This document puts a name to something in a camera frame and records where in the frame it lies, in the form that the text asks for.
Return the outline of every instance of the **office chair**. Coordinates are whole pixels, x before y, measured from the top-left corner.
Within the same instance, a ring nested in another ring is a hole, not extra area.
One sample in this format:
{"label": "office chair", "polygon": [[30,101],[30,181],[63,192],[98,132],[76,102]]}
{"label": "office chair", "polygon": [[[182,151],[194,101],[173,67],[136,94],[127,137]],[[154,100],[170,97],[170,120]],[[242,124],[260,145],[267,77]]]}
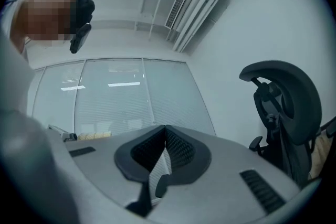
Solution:
{"label": "office chair", "polygon": [[[271,83],[261,83],[257,78]],[[298,67],[283,61],[263,61],[245,67],[239,75],[257,87],[254,93],[258,114],[267,129],[249,146],[304,187],[311,169],[311,152],[320,133],[321,102],[310,78]]]}

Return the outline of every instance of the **air vent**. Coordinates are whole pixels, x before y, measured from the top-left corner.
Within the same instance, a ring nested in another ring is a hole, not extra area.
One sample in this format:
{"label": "air vent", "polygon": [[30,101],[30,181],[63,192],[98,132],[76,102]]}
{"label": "air vent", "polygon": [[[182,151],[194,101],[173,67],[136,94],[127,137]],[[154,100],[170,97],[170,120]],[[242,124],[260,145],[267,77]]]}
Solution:
{"label": "air vent", "polygon": [[266,213],[270,214],[285,204],[285,201],[255,170],[241,172],[240,176]]}
{"label": "air vent", "polygon": [[178,16],[178,13],[180,12],[182,8],[184,1],[185,0],[175,0],[174,5],[172,6],[172,9],[169,12],[169,16],[165,23],[165,27],[172,29],[174,22]]}

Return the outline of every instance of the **chair backrest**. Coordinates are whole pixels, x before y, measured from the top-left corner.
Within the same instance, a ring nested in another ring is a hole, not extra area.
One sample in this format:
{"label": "chair backrest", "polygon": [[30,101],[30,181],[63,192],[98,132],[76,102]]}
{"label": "chair backrest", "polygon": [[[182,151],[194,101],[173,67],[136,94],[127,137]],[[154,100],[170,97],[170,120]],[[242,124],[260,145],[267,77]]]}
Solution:
{"label": "chair backrest", "polygon": [[282,93],[281,106],[270,93],[268,96],[291,142],[302,145],[314,138],[321,124],[322,108],[317,89],[307,74],[290,63],[270,60],[249,65],[239,75],[262,88],[259,77],[272,81]]}

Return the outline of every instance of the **ceiling light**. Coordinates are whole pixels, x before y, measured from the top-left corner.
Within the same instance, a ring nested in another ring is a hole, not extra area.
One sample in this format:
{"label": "ceiling light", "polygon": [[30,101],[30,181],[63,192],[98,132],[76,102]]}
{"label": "ceiling light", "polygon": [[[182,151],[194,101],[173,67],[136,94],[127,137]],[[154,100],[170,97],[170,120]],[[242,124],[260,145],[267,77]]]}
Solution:
{"label": "ceiling light", "polygon": [[109,84],[109,87],[133,86],[133,85],[140,85],[140,82],[114,83],[114,84]]}
{"label": "ceiling light", "polygon": [[74,86],[74,87],[67,87],[61,88],[62,91],[72,91],[72,90],[79,90],[79,89],[86,89],[84,86]]}

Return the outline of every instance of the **person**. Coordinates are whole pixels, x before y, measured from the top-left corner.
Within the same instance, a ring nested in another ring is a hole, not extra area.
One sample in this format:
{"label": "person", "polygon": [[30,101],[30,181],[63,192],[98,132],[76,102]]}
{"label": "person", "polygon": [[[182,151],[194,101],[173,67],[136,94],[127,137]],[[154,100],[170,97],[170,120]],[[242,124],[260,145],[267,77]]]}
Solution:
{"label": "person", "polygon": [[1,27],[28,61],[26,40],[70,40],[92,19],[93,0],[7,0]]}

